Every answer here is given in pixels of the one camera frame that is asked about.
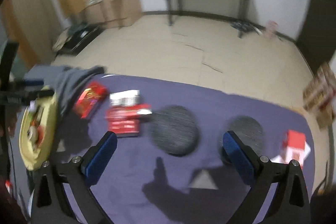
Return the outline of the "large black foam disc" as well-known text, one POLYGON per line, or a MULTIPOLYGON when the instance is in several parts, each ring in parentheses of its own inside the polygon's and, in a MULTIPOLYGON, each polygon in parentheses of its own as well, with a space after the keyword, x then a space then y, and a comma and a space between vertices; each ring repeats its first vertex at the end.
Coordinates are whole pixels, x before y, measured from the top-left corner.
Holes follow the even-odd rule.
POLYGON ((149 136, 163 152, 182 157, 195 151, 201 132, 195 115, 189 109, 170 105, 153 113, 149 136))

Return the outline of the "grey cloth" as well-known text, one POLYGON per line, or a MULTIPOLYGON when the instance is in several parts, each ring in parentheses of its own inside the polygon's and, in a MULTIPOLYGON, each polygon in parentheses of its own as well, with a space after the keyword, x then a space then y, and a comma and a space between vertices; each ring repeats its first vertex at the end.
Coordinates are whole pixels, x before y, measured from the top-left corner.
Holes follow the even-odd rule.
POLYGON ((69 66, 35 65, 24 78, 43 80, 44 84, 55 91, 58 100, 57 116, 61 119, 74 106, 82 89, 94 76, 105 73, 102 66, 89 69, 69 66))

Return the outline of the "black open suitcase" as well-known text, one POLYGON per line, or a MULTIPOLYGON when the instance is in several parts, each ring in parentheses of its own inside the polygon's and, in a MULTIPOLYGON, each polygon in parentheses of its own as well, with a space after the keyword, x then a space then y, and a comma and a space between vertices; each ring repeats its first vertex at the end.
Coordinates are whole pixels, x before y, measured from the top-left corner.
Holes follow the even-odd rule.
POLYGON ((97 24, 82 22, 64 30, 52 46, 57 55, 77 56, 86 46, 96 39, 104 28, 97 24))

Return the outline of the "cardboard boxes on floor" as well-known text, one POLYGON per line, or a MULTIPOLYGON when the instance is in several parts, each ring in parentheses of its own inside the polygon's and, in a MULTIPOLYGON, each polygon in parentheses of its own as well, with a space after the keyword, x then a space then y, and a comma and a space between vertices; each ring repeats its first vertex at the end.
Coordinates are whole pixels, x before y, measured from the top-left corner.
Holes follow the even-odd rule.
POLYGON ((328 63, 318 68, 302 96, 303 108, 315 116, 319 128, 332 125, 335 120, 335 74, 328 63))

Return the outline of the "dark door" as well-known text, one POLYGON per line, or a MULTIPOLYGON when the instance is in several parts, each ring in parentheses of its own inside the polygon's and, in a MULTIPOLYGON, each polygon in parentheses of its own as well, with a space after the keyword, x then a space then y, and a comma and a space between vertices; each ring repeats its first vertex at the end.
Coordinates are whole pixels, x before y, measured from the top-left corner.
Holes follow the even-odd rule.
POLYGON ((313 74, 332 59, 335 52, 335 0, 310 0, 296 46, 313 74))

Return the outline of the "pink package on floor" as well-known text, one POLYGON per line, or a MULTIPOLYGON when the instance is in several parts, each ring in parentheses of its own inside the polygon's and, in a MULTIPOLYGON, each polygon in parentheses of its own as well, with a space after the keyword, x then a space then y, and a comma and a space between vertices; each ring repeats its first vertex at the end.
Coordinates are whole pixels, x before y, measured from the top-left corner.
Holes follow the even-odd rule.
POLYGON ((263 33, 264 38, 270 41, 276 35, 277 28, 278 28, 278 24, 275 21, 270 20, 265 26, 265 30, 263 33))

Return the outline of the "yellow oval plastic basin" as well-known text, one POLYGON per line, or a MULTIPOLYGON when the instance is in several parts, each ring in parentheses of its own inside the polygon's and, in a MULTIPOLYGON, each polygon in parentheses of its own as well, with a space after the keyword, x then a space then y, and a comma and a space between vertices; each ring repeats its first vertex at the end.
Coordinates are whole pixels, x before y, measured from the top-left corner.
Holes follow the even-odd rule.
POLYGON ((19 152, 29 171, 39 169, 49 158, 54 141, 58 98, 49 86, 41 93, 26 107, 19 132, 19 152))

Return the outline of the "silver and red box stack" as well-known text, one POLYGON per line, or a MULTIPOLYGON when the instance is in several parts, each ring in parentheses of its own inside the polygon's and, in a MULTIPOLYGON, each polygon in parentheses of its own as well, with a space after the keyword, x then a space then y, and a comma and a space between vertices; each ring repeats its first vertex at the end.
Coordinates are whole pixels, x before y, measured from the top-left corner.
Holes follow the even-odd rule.
POLYGON ((141 119, 152 114, 151 106, 142 102, 140 91, 133 89, 111 93, 109 101, 105 115, 108 131, 118 138, 138 136, 141 119))

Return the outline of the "red white carton box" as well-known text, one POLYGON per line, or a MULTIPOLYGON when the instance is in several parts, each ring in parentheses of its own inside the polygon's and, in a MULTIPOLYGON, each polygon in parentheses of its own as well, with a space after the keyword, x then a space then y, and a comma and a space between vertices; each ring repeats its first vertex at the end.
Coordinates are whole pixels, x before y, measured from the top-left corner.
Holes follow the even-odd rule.
POLYGON ((309 156, 311 147, 306 142, 304 133, 288 130, 282 141, 280 154, 271 159, 271 162, 289 164, 295 160, 303 168, 304 161, 309 156))

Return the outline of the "small black foam disc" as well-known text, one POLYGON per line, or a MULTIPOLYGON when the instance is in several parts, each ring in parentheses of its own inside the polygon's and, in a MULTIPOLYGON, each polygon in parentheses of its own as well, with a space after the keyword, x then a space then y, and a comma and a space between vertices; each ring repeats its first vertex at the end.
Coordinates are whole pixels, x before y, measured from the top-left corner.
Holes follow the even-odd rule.
POLYGON ((224 164, 231 164, 231 161, 223 148, 223 135, 225 132, 233 131, 239 139, 253 151, 261 156, 265 147, 265 133, 261 124, 254 118, 246 115, 232 117, 224 124, 224 131, 219 135, 218 150, 224 164))

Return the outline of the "white fluffy plush toy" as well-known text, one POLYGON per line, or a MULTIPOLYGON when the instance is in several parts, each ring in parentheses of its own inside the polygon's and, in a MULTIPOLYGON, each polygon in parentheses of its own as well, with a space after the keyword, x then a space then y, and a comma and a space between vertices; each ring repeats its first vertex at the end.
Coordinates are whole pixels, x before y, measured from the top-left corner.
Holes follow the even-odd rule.
POLYGON ((36 150, 43 140, 43 128, 41 125, 44 107, 35 101, 30 102, 28 108, 30 124, 27 130, 27 139, 33 150, 36 150))

